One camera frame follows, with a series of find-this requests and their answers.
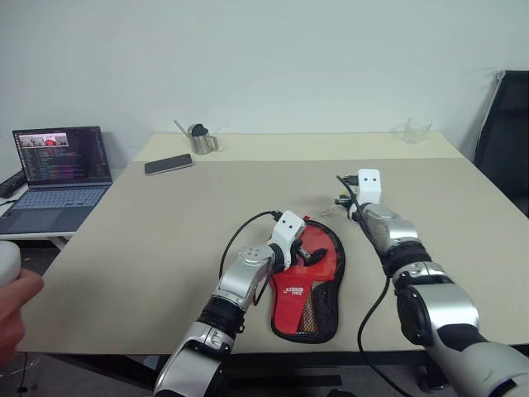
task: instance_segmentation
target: smartphone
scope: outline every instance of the smartphone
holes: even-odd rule
[[[180,168],[189,167],[193,164],[191,155],[177,155],[168,159],[151,161],[145,163],[145,175],[161,174],[162,172],[179,170]]]

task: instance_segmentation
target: human hand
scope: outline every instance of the human hand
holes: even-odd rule
[[[29,270],[21,270],[18,279],[0,287],[0,367],[15,357],[17,344],[26,333],[21,307],[43,287],[43,279]]]

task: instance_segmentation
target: red case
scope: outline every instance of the red case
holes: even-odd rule
[[[323,343],[338,329],[338,289],[346,265],[346,254],[338,236],[325,225],[306,220],[301,235],[303,249],[327,253],[312,266],[301,258],[271,279],[274,291],[272,330],[292,342]]]

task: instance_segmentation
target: clear glass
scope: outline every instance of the clear glass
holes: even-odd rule
[[[431,128],[431,121],[410,117],[404,127],[403,141],[415,145],[424,141]]]

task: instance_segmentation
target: stainless steel mug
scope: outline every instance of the stainless steel mug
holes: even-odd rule
[[[218,142],[216,137],[209,135],[209,131],[202,124],[193,124],[185,131],[179,122],[173,120],[174,124],[185,134],[191,143],[193,153],[197,155],[206,155],[212,151],[218,151]]]

